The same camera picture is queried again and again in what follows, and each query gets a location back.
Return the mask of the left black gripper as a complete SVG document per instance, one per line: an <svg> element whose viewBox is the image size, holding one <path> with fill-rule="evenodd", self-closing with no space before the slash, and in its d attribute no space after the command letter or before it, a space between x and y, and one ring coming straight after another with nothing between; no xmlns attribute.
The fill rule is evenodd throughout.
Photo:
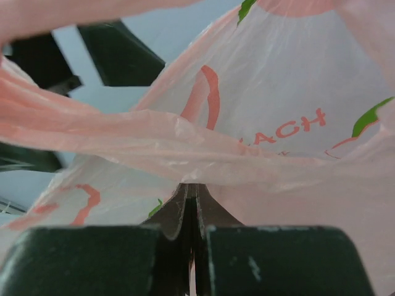
<svg viewBox="0 0 395 296"><path fill-rule="evenodd" d="M55 173L61 169L62 162L52 151L1 143L1 172L27 170Z"/></svg>

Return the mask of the pink plastic bag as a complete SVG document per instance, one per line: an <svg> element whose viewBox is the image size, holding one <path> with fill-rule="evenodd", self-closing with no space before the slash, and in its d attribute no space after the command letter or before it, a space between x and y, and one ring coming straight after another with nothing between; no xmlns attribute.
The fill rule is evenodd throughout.
<svg viewBox="0 0 395 296"><path fill-rule="evenodd" d="M180 183L242 223L324 225L394 292L394 2L254 1L229 11L129 112L41 89L1 57L1 140L74 152L1 256L38 226L137 224Z"/></svg>

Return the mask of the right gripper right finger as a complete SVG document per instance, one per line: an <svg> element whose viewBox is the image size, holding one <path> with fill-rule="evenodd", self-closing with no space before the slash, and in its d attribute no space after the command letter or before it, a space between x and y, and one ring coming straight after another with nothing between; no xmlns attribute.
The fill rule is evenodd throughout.
<svg viewBox="0 0 395 296"><path fill-rule="evenodd" d="M194 189L198 295L373 295L350 238L328 226L245 226Z"/></svg>

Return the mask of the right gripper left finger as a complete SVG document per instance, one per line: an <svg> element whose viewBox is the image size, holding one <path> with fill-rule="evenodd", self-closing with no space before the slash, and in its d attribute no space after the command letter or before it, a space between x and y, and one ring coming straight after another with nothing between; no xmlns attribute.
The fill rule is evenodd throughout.
<svg viewBox="0 0 395 296"><path fill-rule="evenodd" d="M143 224L86 226L99 191L67 227L24 231L1 266L2 295L188 295L191 199L181 184Z"/></svg>

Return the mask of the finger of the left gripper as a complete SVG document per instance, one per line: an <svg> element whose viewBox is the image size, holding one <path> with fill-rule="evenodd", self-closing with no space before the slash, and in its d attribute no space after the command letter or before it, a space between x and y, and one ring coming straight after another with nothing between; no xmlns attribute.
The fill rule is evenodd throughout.
<svg viewBox="0 0 395 296"><path fill-rule="evenodd" d="M150 86L165 67L120 20L78 26L77 30L105 86Z"/></svg>
<svg viewBox="0 0 395 296"><path fill-rule="evenodd" d="M82 86L51 33L19 39L6 45L6 57L43 89L68 96Z"/></svg>

